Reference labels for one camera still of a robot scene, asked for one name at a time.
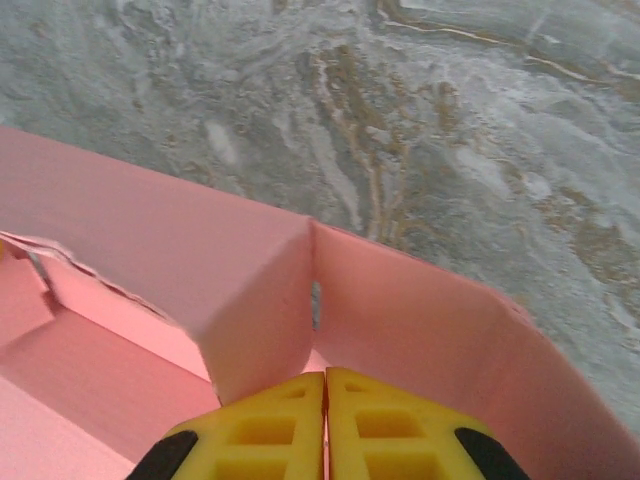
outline yellow foam block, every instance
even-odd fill
[[[332,480],[484,480],[456,438],[479,421],[344,368],[327,369]]]
[[[331,480],[529,480],[478,420],[337,367],[178,425],[129,480],[320,480],[325,412]]]
[[[323,478],[324,375],[305,373],[176,426],[198,440],[172,480]]]

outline pink cardboard box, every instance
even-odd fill
[[[3,478],[123,478],[218,397],[326,365],[476,416],[534,479],[640,478],[520,307],[311,218],[0,127],[0,240]]]

